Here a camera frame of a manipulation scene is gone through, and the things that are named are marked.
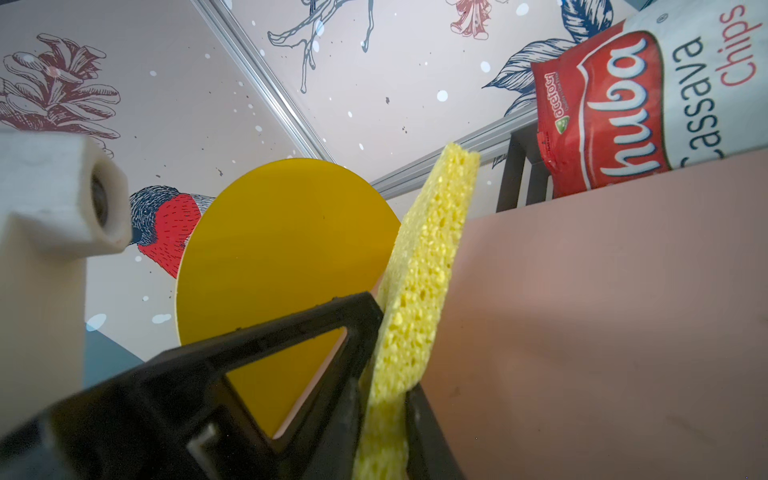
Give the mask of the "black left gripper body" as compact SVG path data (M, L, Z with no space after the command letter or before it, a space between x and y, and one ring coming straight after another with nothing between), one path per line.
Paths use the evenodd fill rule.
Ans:
M297 479L210 360L150 362L64 399L1 440L4 479Z

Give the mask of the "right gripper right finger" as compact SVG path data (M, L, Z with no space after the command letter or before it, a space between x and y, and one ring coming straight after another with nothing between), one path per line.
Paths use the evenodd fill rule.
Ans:
M406 394L407 474L411 480L464 480L420 384Z

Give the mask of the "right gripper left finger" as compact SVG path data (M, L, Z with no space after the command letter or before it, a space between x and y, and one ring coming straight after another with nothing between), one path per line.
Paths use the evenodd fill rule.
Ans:
M362 422L358 380L348 380L302 475L306 480L350 480Z

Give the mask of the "yellow sponge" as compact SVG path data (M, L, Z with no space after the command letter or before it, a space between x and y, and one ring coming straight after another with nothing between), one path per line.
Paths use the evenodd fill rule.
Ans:
M407 476L406 394L430 359L480 161L447 145L401 223L376 294L382 325L360 382L355 479Z

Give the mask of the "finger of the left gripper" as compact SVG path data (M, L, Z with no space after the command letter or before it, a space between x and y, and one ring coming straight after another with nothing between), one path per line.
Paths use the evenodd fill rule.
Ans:
M212 424L227 443L239 442L240 456L307 456L329 426L346 384L362 374L382 318L373 297L363 292L162 354L139 382L149 424L158 441L173 449ZM335 330L344 333L340 352L286 434L269 438L227 374Z

